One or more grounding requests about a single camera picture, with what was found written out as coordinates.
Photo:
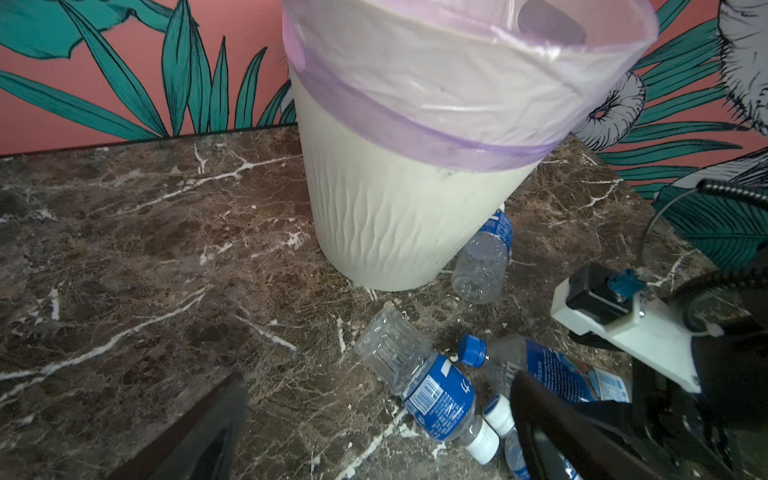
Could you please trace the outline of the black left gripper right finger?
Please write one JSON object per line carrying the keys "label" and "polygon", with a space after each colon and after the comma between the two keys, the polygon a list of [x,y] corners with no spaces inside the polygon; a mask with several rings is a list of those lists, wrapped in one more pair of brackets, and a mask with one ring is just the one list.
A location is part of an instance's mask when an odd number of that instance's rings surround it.
{"label": "black left gripper right finger", "polygon": [[565,479],[564,460],[584,479],[659,477],[527,372],[515,376],[511,406],[524,460],[533,479]]}

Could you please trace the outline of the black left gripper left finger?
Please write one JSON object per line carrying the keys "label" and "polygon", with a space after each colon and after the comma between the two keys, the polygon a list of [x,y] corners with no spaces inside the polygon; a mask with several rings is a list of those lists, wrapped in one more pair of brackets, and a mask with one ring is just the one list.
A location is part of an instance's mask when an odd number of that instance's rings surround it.
{"label": "black left gripper left finger", "polygon": [[246,382],[234,372],[109,477],[228,479],[246,410]]}

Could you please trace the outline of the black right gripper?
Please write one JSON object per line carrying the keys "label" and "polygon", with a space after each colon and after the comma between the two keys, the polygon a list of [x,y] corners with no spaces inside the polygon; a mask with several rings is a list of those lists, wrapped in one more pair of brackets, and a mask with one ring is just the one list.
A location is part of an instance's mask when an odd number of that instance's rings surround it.
{"label": "black right gripper", "polygon": [[[575,409],[622,451],[656,472],[657,479],[681,477],[686,460],[703,465],[717,478],[740,479],[735,431],[767,428],[767,319],[748,315],[707,327],[712,326],[723,334],[693,340],[701,393],[685,391],[631,356],[629,403],[599,401]],[[611,347],[593,334],[572,335],[579,343]]]}

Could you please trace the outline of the blue cap crushed bottle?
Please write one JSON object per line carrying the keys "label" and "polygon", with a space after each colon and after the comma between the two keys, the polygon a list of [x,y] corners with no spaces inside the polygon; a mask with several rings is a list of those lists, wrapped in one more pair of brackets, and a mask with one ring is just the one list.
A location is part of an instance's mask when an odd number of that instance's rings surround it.
{"label": "blue cap crushed bottle", "polygon": [[511,396],[516,374],[527,372],[569,403],[631,401],[631,389],[622,377],[519,334],[492,342],[465,335],[458,356],[461,363],[482,372],[492,392],[506,397]]}

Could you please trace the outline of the blue label white cap bottle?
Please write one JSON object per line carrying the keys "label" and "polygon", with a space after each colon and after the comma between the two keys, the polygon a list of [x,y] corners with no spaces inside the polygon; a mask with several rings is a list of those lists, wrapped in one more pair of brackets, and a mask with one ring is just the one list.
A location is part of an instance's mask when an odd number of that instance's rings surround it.
{"label": "blue label white cap bottle", "polygon": [[471,381],[392,303],[369,321],[354,351],[431,439],[458,444],[481,465],[493,460],[500,438],[477,413]]}

